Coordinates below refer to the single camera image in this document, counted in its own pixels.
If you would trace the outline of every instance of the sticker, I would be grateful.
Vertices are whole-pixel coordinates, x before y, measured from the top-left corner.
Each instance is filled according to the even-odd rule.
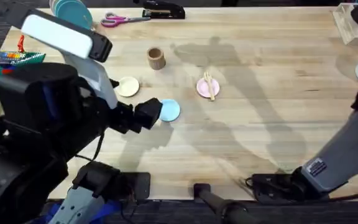
[[[319,173],[327,168],[327,165],[320,158],[315,159],[306,170],[313,176],[316,177]]]

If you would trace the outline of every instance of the small wooden cylinder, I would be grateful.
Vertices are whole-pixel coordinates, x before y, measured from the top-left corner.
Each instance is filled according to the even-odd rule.
[[[158,47],[152,47],[147,51],[147,59],[149,60],[150,67],[154,70],[160,70],[166,64],[164,52]]]

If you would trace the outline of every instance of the black cable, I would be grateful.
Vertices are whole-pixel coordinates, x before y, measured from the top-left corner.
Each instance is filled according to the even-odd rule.
[[[94,161],[98,157],[100,149],[102,147],[103,139],[104,139],[104,131],[100,134],[98,146],[96,147],[96,151],[94,152],[92,161]]]
[[[121,218],[125,221],[125,222],[128,222],[129,224],[135,224],[134,222],[132,222],[131,219],[125,217],[124,215],[124,203],[122,202],[121,203]]]
[[[81,158],[81,159],[86,159],[87,161],[92,162],[92,159],[90,159],[90,158],[88,158],[88,157],[86,157],[86,156],[75,155],[74,157]]]
[[[96,150],[94,152],[93,159],[91,159],[89,157],[86,157],[86,156],[81,156],[81,155],[75,155],[75,157],[78,157],[78,158],[81,158],[81,159],[86,159],[87,161],[90,161],[90,162],[94,161],[99,155],[100,149],[102,147],[103,139],[104,139],[104,132],[102,132],[100,134],[99,141],[98,141],[98,146],[96,147]]]
[[[135,212],[136,212],[136,210],[137,210],[137,207],[139,206],[139,204],[138,203],[136,203],[136,205],[135,205],[135,207],[134,207],[134,209],[132,210],[132,213],[131,213],[131,215],[129,215],[129,219],[131,220],[132,219],[132,217],[134,216],[134,214],[135,214]]]
[[[253,186],[249,183],[251,177],[246,178],[246,186],[253,190]],[[263,203],[263,202],[251,202],[251,203],[258,203],[260,205],[272,205],[272,206],[292,206],[292,205],[311,205],[317,203],[333,203],[333,202],[343,202],[348,200],[355,200],[358,199],[358,194],[343,196],[343,197],[336,197],[336,198],[327,198],[327,199],[319,199],[319,200],[309,200],[304,202],[287,202],[287,203]]]

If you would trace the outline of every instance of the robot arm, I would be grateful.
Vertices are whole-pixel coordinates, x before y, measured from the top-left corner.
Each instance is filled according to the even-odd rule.
[[[321,200],[358,174],[358,94],[347,123],[311,160],[291,175],[254,174],[252,189],[261,202]]]
[[[162,104],[156,98],[135,107],[117,101],[117,82],[95,62],[110,53],[106,37],[13,2],[0,3],[0,16],[75,66],[29,64],[0,76],[5,114],[0,117],[0,223],[19,224],[40,213],[49,193],[67,177],[67,162],[91,141],[107,128],[122,134],[152,128]],[[122,173],[91,161],[73,181],[65,200],[69,210],[56,219],[86,223],[105,201],[134,192],[145,199],[149,187],[150,174]]]
[[[22,33],[59,50],[98,97],[105,99],[111,109],[117,106],[106,70],[95,62],[105,62],[112,49],[105,36],[15,2],[0,3],[0,16]]]

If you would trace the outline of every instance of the wooden table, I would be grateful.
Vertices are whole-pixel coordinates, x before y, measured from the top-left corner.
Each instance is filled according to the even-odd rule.
[[[141,82],[136,96],[121,101],[173,98],[181,105],[176,121],[158,122],[151,131],[108,130],[98,160],[123,171],[150,172],[150,198],[190,199],[193,184],[207,182],[221,197],[252,199],[237,185],[239,178],[291,172],[315,155],[352,111],[358,47],[342,43],[333,9],[191,8],[186,20],[97,26],[114,45],[104,63],[111,78]],[[111,10],[141,14],[141,9]],[[91,9],[95,21],[106,11]],[[2,49],[16,50],[20,34],[11,29]],[[164,69],[148,66],[149,47],[163,49]],[[58,51],[34,39],[26,38],[24,48],[46,53],[46,62],[63,62]],[[221,85],[215,102],[195,90],[206,69]],[[81,154],[92,156],[95,148],[96,141]],[[65,197],[85,164],[70,161],[70,176],[50,197]],[[357,192],[358,176],[333,196]]]

